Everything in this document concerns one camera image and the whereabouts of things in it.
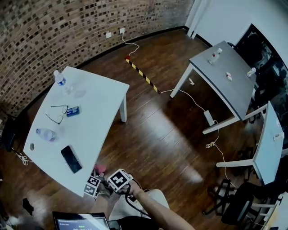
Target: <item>hand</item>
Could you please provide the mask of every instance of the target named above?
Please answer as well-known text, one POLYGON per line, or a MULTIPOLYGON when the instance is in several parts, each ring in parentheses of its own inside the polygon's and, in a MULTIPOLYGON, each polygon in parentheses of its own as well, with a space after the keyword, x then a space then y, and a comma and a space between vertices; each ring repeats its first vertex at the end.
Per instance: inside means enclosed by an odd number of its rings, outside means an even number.
MULTIPOLYGON (((130 181, 129 184, 131 185, 129 194, 136 196, 138 193, 143 192, 143 190, 139 187, 139 185, 135 181, 130 181)), ((127 192, 128 185, 125 185, 122 190, 127 192)))

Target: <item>white wall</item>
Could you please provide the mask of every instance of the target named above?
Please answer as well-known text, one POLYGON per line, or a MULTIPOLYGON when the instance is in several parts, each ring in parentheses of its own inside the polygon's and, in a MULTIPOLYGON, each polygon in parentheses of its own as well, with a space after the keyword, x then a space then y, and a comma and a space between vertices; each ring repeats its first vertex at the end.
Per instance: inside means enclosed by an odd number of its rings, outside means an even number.
POLYGON ((288 0, 211 0, 195 32, 210 44, 236 44, 252 23, 288 66, 288 0))

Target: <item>bottle cap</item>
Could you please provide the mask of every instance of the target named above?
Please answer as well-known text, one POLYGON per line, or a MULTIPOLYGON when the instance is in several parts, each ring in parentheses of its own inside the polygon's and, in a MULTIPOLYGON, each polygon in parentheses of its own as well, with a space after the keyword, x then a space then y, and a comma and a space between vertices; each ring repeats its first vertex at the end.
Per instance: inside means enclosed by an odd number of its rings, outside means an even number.
POLYGON ((58 76, 58 75, 59 75, 58 70, 55 70, 55 71, 53 72, 53 74, 54 74, 55 77, 58 76))

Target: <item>power outlet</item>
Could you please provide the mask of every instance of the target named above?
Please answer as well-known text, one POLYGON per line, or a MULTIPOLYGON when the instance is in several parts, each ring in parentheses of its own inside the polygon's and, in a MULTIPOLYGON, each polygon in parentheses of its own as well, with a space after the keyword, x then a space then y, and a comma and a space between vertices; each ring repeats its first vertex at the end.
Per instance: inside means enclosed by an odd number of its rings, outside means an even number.
POLYGON ((109 32, 109 33, 106 33, 106 38, 111 38, 112 37, 112 33, 109 32))
POLYGON ((124 33, 125 33, 125 28, 121 28, 121 29, 119 30, 119 32, 120 32, 120 34, 124 34, 124 33))

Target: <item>white table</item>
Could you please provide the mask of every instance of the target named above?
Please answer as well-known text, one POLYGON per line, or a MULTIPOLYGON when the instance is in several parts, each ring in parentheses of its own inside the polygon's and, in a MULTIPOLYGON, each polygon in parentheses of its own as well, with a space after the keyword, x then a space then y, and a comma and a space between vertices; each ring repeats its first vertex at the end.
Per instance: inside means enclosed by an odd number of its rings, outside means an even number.
POLYGON ((79 69, 66 67, 63 74, 67 84, 73 86, 73 91, 63 96, 63 88, 56 83, 45 97, 30 128, 26 139, 24 152, 45 173, 58 183, 83 196, 84 187, 94 168, 102 145, 110 126, 120 110, 121 120, 126 122, 126 93, 129 85, 92 74, 79 69), (51 121, 51 118, 61 113, 61 107, 79 106, 80 114, 73 117, 64 115, 61 124, 51 121), (48 142, 36 134, 37 128, 54 130, 57 135, 55 142, 48 142), (70 146, 78 158, 82 169, 72 173, 61 150, 70 146))
POLYGON ((275 179, 284 140, 282 137, 275 138, 275 136, 282 133, 283 131, 277 115, 271 103, 268 102, 264 126, 254 157, 247 160, 219 162, 216 166, 237 167, 252 165, 260 181, 264 184, 269 184, 275 179))
POLYGON ((204 134, 213 132, 239 120, 248 119, 265 109, 265 106, 263 106, 246 115, 256 82, 256 76, 253 74, 250 78, 247 77, 247 72, 250 70, 249 65, 225 41, 194 56, 189 62, 189 66, 175 86, 170 97, 174 97, 177 94, 192 70, 195 70, 218 94, 234 115, 232 118, 205 129, 203 131, 204 134), (210 64, 208 60, 218 48, 221 48, 223 51, 219 59, 214 64, 210 64), (232 81, 227 80, 226 72, 232 75, 232 81))

